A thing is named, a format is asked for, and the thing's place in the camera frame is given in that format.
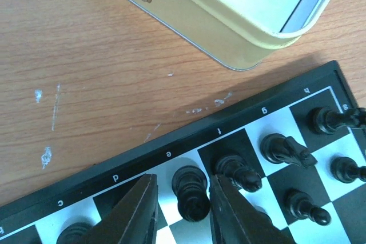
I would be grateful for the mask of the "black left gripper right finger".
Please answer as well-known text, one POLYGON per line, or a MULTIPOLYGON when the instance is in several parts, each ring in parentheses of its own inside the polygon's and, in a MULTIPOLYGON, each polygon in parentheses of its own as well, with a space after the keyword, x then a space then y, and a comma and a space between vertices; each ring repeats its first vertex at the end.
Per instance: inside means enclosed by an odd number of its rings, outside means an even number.
POLYGON ((210 178, 213 243, 294 243, 256 210, 223 175, 210 178))

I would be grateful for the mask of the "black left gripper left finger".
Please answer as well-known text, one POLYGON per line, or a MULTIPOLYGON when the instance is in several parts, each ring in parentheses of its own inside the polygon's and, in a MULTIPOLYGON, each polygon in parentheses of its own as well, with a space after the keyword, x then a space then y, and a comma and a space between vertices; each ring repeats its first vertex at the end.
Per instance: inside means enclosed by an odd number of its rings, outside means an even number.
POLYGON ((113 210, 78 242, 156 243, 157 219, 157 176, 145 174, 113 210))

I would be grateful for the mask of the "black chess piece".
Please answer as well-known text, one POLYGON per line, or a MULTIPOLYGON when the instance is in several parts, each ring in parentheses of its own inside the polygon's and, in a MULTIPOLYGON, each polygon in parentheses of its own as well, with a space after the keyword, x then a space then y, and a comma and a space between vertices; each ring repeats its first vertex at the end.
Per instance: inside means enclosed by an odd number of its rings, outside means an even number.
POLYGON ((204 172, 193 165, 179 168, 172 178, 172 190, 177 197, 179 214, 188 222, 203 220, 210 211, 206 194, 208 181, 204 172))

